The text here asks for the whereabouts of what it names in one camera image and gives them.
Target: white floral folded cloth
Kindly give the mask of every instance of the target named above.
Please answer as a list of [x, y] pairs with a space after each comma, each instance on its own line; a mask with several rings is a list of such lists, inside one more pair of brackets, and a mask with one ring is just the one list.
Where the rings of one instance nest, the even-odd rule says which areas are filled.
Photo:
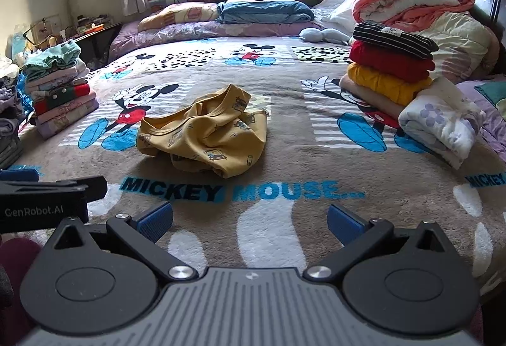
[[444, 77], [431, 86], [399, 115], [399, 125], [413, 139], [441, 155], [459, 169], [469, 156], [485, 113]]

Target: red folded shirt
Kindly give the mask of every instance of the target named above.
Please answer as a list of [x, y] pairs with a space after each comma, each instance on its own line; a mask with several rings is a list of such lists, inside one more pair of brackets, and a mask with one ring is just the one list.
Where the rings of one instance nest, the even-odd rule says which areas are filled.
[[429, 76], [428, 71], [436, 69], [436, 65], [430, 59], [413, 58], [358, 40], [351, 47], [350, 59], [359, 65], [394, 75], [409, 83], [426, 79]]
[[83, 83], [82, 85], [77, 85], [74, 87], [70, 85], [68, 87], [60, 87], [51, 92], [51, 96], [44, 98], [42, 101], [39, 101], [34, 104], [34, 109], [37, 115], [42, 115], [43, 113], [56, 108], [57, 106], [63, 105], [73, 99], [83, 97], [89, 94], [89, 85], [87, 83]]

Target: purple bedsheet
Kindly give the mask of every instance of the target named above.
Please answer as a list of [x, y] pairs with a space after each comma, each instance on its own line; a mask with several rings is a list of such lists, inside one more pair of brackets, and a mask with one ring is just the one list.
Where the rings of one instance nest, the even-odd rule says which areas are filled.
[[486, 82], [506, 81], [506, 76], [496, 75], [493, 79], [484, 81], [464, 81], [457, 84], [457, 87], [471, 101], [477, 104], [486, 114], [485, 122], [481, 131], [485, 141], [493, 148], [500, 158], [506, 162], [506, 121], [499, 111], [474, 87]]
[[216, 21], [168, 25], [162, 29], [138, 32], [140, 21], [123, 25], [109, 48], [109, 62], [137, 48], [168, 42], [227, 36], [297, 36], [305, 28], [322, 29], [313, 22], [295, 24], [221, 24]]

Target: yellow shirt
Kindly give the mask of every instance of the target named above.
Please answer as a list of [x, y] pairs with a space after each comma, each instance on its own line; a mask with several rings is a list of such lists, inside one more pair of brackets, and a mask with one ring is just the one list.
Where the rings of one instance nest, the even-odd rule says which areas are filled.
[[145, 117], [136, 147], [145, 155], [166, 152], [175, 168], [188, 172], [212, 169], [224, 178], [239, 175], [260, 158], [267, 137], [266, 111], [244, 111], [250, 99], [230, 84], [172, 115]]
[[402, 106], [409, 104], [418, 92], [427, 88], [432, 82], [432, 79], [427, 77], [416, 83], [408, 83], [393, 75], [383, 74], [357, 63], [348, 67], [348, 77], [357, 85], [370, 88]]

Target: mickey mouse blanket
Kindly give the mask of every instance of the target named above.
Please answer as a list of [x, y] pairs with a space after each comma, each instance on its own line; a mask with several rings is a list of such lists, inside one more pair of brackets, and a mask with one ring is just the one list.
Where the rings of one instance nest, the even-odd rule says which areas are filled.
[[[348, 55], [345, 46], [278, 37], [139, 49], [91, 78], [95, 112], [47, 141], [25, 130], [17, 165], [36, 167], [43, 181], [105, 176], [105, 199], [89, 204], [92, 222], [171, 201], [175, 223], [159, 245], [200, 272], [207, 265], [302, 270], [340, 247], [326, 225], [329, 205], [339, 203], [398, 227], [436, 220], [482, 293], [492, 291], [506, 279], [506, 165], [479, 137], [451, 168], [395, 119], [339, 87]], [[184, 172], [166, 153], [136, 149], [143, 118], [171, 115], [230, 83], [251, 95], [246, 113], [267, 112], [264, 151], [246, 172], [227, 179]], [[218, 145], [206, 151], [210, 163], [227, 154]], [[41, 241], [48, 234], [28, 233]]]

